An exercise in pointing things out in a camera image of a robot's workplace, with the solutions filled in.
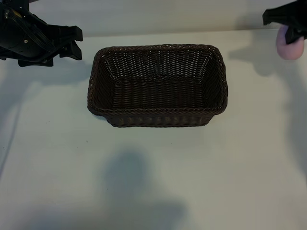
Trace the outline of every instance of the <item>wicker basket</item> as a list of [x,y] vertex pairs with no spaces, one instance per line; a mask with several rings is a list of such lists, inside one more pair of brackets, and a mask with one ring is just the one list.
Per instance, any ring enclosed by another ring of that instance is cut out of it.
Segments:
[[225,110],[227,96],[213,46],[110,47],[95,56],[88,109],[115,127],[203,126]]

